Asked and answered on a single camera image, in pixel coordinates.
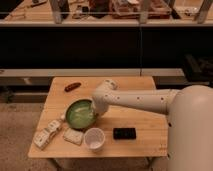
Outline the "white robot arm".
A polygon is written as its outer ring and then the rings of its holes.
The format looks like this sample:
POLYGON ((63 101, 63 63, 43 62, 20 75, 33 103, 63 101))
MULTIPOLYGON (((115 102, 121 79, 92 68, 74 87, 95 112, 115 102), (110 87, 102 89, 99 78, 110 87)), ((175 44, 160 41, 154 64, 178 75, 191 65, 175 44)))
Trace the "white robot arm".
POLYGON ((92 108, 101 116, 110 105, 168 116, 168 171, 213 171, 213 88, 119 91, 104 80, 92 94, 92 108))

